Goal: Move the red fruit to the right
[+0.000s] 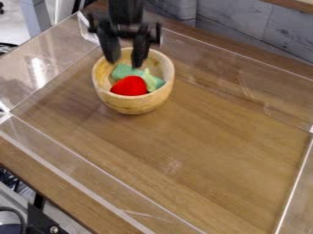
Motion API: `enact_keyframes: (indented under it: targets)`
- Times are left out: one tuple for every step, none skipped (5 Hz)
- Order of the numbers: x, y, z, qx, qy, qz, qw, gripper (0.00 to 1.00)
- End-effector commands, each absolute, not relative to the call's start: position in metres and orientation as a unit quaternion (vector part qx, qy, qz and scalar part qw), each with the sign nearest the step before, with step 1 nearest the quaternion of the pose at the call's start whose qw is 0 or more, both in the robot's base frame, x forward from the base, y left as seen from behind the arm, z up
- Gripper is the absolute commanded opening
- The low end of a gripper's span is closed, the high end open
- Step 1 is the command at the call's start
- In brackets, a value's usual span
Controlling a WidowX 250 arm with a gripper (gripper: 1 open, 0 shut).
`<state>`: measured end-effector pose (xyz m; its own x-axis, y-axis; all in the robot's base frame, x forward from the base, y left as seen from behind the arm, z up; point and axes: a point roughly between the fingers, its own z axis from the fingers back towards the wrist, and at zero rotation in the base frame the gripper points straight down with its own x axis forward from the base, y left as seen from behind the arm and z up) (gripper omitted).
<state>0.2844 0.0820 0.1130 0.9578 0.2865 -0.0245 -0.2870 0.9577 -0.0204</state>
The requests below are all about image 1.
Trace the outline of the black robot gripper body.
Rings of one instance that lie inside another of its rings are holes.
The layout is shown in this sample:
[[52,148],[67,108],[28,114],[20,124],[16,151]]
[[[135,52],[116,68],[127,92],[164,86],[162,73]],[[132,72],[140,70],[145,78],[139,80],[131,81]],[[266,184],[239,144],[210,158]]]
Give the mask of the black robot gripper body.
[[[88,32],[97,34],[97,30],[100,29],[100,23],[108,21],[108,17],[100,13],[88,13],[87,20],[89,25],[87,26]],[[151,44],[162,43],[162,24],[156,23],[145,23],[131,24],[131,25],[113,25],[108,23],[109,31],[113,37],[120,37],[124,39],[133,39],[137,35],[147,35],[148,42]]]

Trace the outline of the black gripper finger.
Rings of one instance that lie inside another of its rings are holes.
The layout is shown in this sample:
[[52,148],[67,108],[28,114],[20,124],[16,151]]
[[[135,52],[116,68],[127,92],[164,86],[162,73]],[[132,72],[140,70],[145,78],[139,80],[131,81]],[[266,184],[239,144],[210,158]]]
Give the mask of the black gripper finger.
[[120,41],[113,35],[108,21],[97,25],[96,36],[107,61],[113,64],[120,58]]
[[149,31],[147,26],[141,26],[133,38],[132,67],[139,68],[148,56]]

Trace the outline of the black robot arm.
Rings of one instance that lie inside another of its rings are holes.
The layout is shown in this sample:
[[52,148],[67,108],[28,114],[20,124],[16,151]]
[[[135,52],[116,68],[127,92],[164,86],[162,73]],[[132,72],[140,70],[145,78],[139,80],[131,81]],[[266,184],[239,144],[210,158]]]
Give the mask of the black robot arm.
[[131,62],[139,68],[148,57],[149,45],[162,44],[162,24],[143,21],[144,0],[107,0],[107,12],[87,15],[88,32],[99,39],[107,61],[120,58],[120,39],[132,41]]

